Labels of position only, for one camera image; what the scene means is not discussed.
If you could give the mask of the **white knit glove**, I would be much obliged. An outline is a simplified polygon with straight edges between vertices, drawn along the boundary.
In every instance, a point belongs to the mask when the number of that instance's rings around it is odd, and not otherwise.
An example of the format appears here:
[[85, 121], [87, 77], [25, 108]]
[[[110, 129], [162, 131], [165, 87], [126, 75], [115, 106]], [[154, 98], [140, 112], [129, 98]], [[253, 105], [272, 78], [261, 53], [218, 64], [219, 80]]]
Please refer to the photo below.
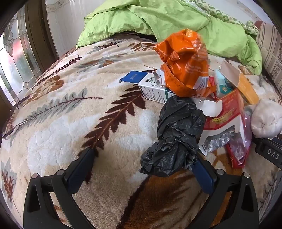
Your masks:
[[274, 138], [281, 132], [281, 106], [276, 102], [260, 99], [245, 111], [251, 115], [250, 127], [256, 138]]

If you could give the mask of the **orange ointment box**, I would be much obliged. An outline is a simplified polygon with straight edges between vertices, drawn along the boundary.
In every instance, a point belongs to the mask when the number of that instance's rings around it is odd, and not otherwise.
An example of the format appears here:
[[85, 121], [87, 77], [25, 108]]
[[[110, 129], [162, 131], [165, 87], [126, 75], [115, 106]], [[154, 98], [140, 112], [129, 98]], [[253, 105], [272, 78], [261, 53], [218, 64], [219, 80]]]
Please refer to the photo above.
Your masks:
[[241, 92], [249, 104], [255, 105], [259, 102], [260, 99], [252, 85], [238, 68], [227, 61], [223, 61], [220, 73]]

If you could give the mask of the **teal cartoon packet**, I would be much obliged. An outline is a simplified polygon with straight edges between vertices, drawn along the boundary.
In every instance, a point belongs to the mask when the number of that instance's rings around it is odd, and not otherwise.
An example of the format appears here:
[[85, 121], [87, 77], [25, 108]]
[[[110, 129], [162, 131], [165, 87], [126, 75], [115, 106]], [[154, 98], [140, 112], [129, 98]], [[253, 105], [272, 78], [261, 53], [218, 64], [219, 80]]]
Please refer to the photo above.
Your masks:
[[216, 81], [216, 97], [218, 99], [224, 97], [234, 90], [232, 84], [226, 79], [220, 72], [219, 69], [215, 70], [215, 81]]

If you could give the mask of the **black plastic bag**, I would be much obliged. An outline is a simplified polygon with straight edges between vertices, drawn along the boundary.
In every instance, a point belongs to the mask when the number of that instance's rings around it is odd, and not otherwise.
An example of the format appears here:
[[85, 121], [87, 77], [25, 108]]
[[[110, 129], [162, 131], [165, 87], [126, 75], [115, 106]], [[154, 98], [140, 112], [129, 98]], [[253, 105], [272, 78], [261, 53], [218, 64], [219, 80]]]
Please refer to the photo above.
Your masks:
[[139, 172], [168, 177], [197, 162], [198, 140], [206, 118], [189, 97], [172, 96], [160, 111], [157, 139], [140, 157]]

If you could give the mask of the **orange snack bag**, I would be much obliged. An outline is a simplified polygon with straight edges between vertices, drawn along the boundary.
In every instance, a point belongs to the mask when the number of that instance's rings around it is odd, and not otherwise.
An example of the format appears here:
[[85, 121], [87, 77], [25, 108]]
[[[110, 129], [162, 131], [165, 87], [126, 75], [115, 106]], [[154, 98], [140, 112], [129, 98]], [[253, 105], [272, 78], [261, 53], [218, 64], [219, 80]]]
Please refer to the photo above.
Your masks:
[[165, 85], [179, 97], [207, 97], [216, 91], [209, 80], [208, 53], [190, 29], [171, 34], [154, 46], [163, 61]]

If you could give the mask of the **white blue medicine box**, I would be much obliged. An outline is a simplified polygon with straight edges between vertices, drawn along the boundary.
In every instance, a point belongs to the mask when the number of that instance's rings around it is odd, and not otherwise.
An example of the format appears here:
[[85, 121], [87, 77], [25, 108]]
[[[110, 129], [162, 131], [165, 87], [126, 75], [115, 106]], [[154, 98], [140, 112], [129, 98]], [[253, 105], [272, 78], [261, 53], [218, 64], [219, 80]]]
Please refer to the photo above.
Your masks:
[[169, 88], [155, 83], [153, 73], [130, 71], [120, 81], [137, 84], [145, 99], [161, 104], [165, 104], [170, 97], [175, 96]]

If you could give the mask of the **red clear plastic bag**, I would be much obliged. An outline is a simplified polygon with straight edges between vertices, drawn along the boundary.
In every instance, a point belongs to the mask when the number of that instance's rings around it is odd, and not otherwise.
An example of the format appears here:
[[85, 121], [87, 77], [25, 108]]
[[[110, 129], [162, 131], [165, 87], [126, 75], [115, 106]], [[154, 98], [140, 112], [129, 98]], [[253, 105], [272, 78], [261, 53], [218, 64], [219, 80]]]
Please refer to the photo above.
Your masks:
[[250, 112], [245, 112], [244, 122], [244, 138], [237, 134], [235, 139], [225, 145], [232, 168], [244, 168], [249, 155], [252, 140]]

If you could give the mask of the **striped beige pillow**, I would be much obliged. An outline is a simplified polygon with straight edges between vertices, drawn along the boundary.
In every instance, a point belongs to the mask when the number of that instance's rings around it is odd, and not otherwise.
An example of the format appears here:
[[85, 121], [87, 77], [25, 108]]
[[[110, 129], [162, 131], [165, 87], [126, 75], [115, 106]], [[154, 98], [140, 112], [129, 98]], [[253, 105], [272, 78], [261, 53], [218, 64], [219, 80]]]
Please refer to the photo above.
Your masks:
[[256, 42], [261, 51], [263, 69], [281, 94], [281, 35], [274, 25], [267, 22], [258, 20], [255, 26], [259, 29]]

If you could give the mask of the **stained glass window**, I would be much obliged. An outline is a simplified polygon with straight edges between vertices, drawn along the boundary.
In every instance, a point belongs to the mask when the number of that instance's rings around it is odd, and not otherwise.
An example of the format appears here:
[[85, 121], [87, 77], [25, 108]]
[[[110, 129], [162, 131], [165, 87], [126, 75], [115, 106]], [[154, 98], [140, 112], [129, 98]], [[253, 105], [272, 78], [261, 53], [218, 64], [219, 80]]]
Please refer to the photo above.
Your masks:
[[25, 8], [21, 7], [1, 34], [1, 89], [9, 103], [23, 99], [41, 73], [27, 33]]

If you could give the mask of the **green quilt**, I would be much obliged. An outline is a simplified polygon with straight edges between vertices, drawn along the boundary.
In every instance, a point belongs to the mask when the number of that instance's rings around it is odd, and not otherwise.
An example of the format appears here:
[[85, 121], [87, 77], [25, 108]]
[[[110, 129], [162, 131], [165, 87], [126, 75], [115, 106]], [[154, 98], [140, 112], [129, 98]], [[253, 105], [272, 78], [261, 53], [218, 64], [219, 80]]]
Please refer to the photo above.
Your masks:
[[77, 47], [133, 31], [153, 35], [158, 42], [183, 29], [197, 32], [207, 51], [236, 57], [253, 74], [262, 71], [262, 56], [255, 41], [254, 23], [242, 23], [205, 1], [105, 1], [84, 18]]

